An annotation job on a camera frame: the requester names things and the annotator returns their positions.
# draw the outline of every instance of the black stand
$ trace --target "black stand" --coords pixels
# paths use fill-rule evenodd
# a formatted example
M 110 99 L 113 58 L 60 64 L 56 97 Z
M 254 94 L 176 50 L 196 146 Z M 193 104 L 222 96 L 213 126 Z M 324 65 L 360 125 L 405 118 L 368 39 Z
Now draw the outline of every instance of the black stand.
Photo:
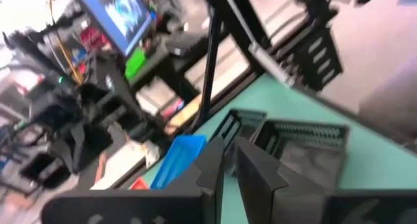
M 219 17 L 219 12 L 213 8 L 209 8 L 210 13 L 210 27 L 208 30 L 208 51 L 205 79 L 203 85 L 203 95 L 201 99 L 201 106 L 199 115 L 197 116 L 197 124 L 205 122 L 209 117 L 210 99 L 213 89 L 214 73 L 216 69 L 217 52 L 219 48 L 220 29 L 222 28 L 222 21 Z
M 164 189 L 72 190 L 60 194 L 44 205 L 42 223 L 220 224 L 223 149 L 220 137 L 210 141 L 187 170 Z
M 172 63 L 164 67 L 164 71 L 158 74 L 165 84 L 171 88 L 185 104 L 190 103 L 195 97 L 199 95 L 194 86 L 186 79 L 184 75 L 175 71 Z
M 271 43 L 250 1 L 233 0 L 235 7 L 231 7 L 227 0 L 207 0 L 207 2 L 215 11 L 219 12 L 219 17 L 224 22 L 224 26 L 230 31 L 237 46 L 251 64 L 251 68 L 258 72 L 263 72 L 263 67 L 253 58 L 248 50 L 252 41 L 247 34 L 247 30 L 250 31 L 255 41 L 263 48 L 268 49 Z M 238 10 L 242 18 L 238 18 L 234 10 Z M 248 26 L 247 28 L 242 26 L 240 19 L 244 20 Z

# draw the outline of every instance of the metal mesh grate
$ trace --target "metal mesh grate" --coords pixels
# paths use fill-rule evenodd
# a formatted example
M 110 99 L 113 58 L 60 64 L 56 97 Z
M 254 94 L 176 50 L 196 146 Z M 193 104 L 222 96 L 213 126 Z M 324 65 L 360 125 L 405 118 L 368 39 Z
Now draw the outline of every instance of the metal mesh grate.
M 268 120 L 259 130 L 255 144 L 272 152 L 286 141 L 301 141 L 318 147 L 343 148 L 349 129 L 337 124 Z
M 252 139 L 265 119 L 266 113 L 232 109 L 217 127 L 212 138 L 220 135 L 228 148 L 236 136 Z

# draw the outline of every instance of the blue object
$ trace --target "blue object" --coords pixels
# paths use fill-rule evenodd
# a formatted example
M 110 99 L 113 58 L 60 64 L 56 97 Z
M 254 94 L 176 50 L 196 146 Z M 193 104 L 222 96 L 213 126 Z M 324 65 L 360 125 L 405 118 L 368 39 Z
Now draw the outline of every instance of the blue object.
M 399 0 L 398 4 L 402 6 L 416 6 L 417 0 Z
M 10 158 L 0 155 L 0 172 L 6 167 L 7 162 L 10 161 Z
M 87 54 L 87 51 L 85 49 L 74 49 L 72 50 L 72 64 L 78 64 Z
M 161 168 L 152 181 L 151 189 L 165 188 L 198 157 L 206 145 L 204 135 L 180 135 L 175 138 Z
M 151 11 L 151 17 L 152 17 L 153 20 L 156 20 L 156 13 Z

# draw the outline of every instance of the green object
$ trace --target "green object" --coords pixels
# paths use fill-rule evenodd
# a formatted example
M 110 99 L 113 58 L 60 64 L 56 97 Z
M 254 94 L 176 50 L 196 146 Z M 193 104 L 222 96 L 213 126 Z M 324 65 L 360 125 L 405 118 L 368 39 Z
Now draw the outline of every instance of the green object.
M 312 120 L 350 127 L 339 188 L 415 189 L 414 155 L 369 128 L 264 75 L 207 121 L 195 134 L 211 137 L 231 108 L 266 111 L 270 119 Z M 160 163 L 143 176 L 150 184 Z M 225 176 L 222 223 L 248 223 L 236 178 Z
M 126 70 L 124 71 L 124 76 L 128 80 L 132 79 L 141 70 L 145 62 L 145 53 L 140 49 L 136 49 L 126 62 Z

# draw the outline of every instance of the workbench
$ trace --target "workbench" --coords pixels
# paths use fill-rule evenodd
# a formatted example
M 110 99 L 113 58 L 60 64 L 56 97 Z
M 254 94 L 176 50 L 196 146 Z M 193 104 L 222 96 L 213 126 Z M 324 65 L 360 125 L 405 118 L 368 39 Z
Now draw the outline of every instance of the workbench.
M 232 108 L 265 111 L 269 119 L 311 120 L 346 124 L 350 128 L 347 158 L 339 188 L 406 189 L 417 187 L 415 155 L 393 140 L 264 74 L 202 125 L 195 134 L 210 139 Z M 142 176 L 151 184 L 161 162 Z M 237 179 L 225 175 L 222 223 L 247 223 Z

